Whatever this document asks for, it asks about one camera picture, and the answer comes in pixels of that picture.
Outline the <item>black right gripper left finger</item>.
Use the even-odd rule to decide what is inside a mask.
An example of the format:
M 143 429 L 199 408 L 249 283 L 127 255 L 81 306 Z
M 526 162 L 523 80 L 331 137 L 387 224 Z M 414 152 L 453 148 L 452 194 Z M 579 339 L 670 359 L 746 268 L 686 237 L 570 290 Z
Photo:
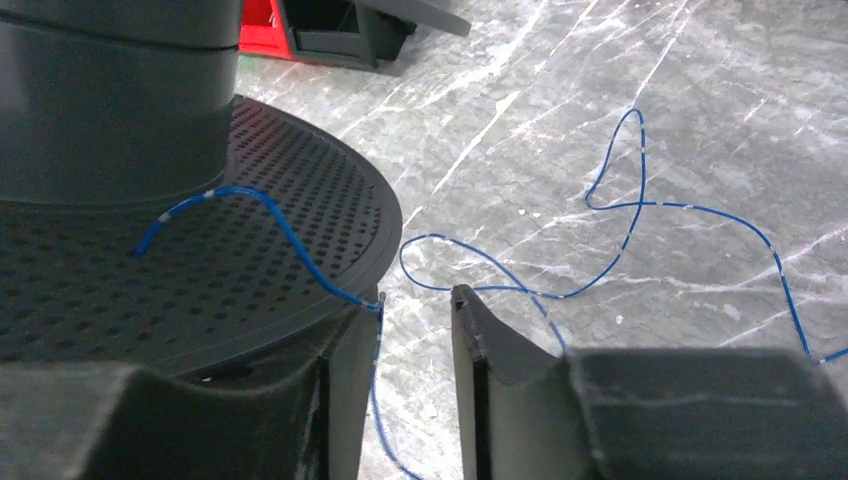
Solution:
M 378 316 L 346 307 L 242 376 L 128 363 L 1 368 L 5 479 L 353 479 Z

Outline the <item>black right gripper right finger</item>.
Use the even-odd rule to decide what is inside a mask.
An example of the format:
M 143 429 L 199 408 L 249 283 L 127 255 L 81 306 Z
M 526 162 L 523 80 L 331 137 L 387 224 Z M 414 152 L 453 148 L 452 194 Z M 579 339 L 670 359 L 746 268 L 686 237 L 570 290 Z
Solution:
M 847 404 L 773 348 L 578 348 L 554 356 L 451 292 L 467 479 L 843 479 Z

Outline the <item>black cable spool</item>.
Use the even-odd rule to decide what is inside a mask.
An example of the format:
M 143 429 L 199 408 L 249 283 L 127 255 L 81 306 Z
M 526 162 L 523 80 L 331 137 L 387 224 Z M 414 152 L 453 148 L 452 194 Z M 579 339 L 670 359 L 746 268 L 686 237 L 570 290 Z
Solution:
M 399 202 L 235 93 L 239 1 L 1 5 L 1 358 L 221 370 L 373 300 Z

